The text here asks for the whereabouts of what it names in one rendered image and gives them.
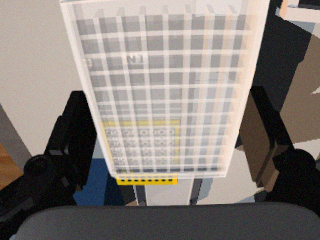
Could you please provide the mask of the dark grey rectangular frame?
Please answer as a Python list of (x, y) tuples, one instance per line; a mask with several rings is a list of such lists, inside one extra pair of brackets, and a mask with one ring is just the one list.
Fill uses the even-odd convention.
[[(191, 191), (189, 205), (196, 205), (201, 183), (203, 178), (195, 178), (193, 182), (193, 188)], [(138, 199), (139, 206), (147, 206), (146, 203), (146, 193), (145, 193), (145, 185), (135, 185), (136, 186), (136, 193)]]

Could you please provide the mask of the blue open-top box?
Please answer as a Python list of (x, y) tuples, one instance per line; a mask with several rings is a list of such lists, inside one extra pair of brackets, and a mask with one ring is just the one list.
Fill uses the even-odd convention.
[(92, 158), (87, 184), (73, 197), (77, 205), (125, 206), (120, 187), (109, 173), (105, 158)]

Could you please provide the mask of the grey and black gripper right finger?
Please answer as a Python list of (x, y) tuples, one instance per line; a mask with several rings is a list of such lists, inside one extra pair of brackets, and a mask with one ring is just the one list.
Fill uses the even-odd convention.
[(263, 86), (251, 86), (239, 134), (252, 181), (267, 191), (262, 202), (299, 205), (320, 218), (320, 170), (309, 152), (294, 148)]

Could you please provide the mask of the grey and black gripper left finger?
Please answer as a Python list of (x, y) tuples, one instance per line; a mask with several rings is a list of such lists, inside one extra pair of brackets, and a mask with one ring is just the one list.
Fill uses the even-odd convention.
[(84, 91), (72, 91), (44, 154), (30, 158), (24, 174), (0, 190), (0, 240), (16, 235), (33, 213), (77, 205), (73, 194), (87, 184), (96, 138)]

